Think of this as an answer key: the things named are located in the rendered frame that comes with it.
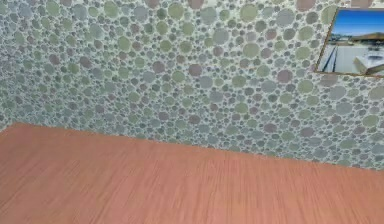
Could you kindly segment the gold framed blue sky picture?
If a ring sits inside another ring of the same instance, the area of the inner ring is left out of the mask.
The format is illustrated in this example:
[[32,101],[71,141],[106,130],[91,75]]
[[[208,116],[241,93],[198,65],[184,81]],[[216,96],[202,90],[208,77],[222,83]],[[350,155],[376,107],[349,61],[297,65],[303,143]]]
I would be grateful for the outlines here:
[[384,78],[384,8],[338,7],[315,71]]

